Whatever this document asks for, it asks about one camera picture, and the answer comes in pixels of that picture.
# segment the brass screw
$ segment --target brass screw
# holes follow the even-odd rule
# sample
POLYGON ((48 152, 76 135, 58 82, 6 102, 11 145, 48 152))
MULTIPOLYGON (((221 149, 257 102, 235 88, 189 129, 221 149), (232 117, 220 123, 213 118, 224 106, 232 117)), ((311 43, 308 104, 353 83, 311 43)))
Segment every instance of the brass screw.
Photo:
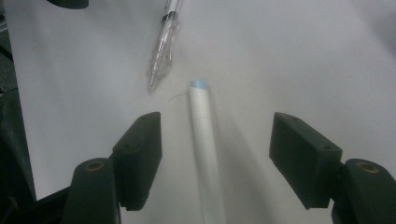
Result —
POLYGON ((88 172, 94 172, 102 169, 104 166, 105 164, 102 161, 93 161, 85 166, 85 170, 88 172))
POLYGON ((359 168, 361 168, 363 171, 370 173, 370 174, 377 174, 379 172, 379 169, 375 165, 365 162, 365 161, 356 162, 356 165, 359 168))

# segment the white cylindrical tube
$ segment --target white cylindrical tube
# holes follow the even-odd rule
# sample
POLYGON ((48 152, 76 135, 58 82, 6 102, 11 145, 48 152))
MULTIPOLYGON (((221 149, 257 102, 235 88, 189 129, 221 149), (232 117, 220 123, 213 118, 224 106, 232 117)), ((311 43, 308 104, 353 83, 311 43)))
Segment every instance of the white cylindrical tube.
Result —
POLYGON ((195 80, 191 83, 190 102, 204 222, 225 224, 209 95, 204 81, 195 80))

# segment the light blue tip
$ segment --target light blue tip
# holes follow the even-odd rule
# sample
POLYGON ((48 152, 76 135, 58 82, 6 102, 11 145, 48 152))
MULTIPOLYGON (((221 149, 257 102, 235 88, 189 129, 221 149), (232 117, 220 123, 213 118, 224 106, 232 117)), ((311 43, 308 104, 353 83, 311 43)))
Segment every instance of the light blue tip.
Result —
POLYGON ((192 81, 190 86, 201 89, 201 90, 206 90, 207 84, 205 81, 203 81, 201 79, 197 79, 197 80, 192 81))

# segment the clear ballpoint pen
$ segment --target clear ballpoint pen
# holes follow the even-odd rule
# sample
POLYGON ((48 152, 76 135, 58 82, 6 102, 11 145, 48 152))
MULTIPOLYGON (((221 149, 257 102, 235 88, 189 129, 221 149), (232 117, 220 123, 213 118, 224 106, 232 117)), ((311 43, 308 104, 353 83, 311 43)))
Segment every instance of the clear ballpoint pen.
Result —
POLYGON ((172 65, 173 42, 178 31, 177 9, 181 0, 168 0, 163 16, 163 28, 152 53, 148 70, 148 89, 154 90, 158 79, 164 77, 172 65))

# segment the pen cap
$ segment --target pen cap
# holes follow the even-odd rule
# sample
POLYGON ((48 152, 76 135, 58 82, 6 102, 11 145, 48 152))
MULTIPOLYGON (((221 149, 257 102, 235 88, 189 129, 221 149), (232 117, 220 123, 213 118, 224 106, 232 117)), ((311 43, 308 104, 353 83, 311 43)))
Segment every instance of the pen cap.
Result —
POLYGON ((194 80, 190 86, 192 119, 210 119, 209 95, 203 80, 194 80))

